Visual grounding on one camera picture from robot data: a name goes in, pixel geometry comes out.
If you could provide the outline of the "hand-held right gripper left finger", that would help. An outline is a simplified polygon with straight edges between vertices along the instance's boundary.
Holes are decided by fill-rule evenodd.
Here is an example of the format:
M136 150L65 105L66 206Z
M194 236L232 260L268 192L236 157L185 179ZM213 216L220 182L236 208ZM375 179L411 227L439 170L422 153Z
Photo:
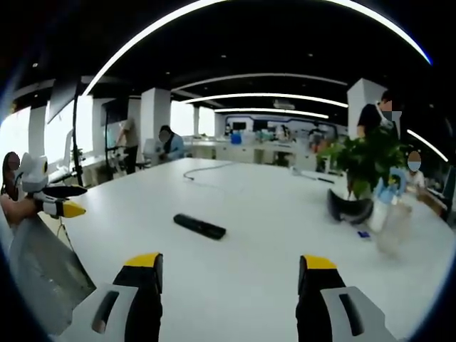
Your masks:
M75 307L59 341L158 341L162 269L159 252L126 261L112 283L97 287Z

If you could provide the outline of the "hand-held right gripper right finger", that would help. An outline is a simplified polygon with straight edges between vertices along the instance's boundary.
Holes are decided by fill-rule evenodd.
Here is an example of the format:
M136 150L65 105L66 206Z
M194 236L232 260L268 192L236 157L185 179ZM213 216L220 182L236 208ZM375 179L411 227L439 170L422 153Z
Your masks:
M387 342L385 314L357 287L346 286L329 259L300 257L296 326L300 341Z

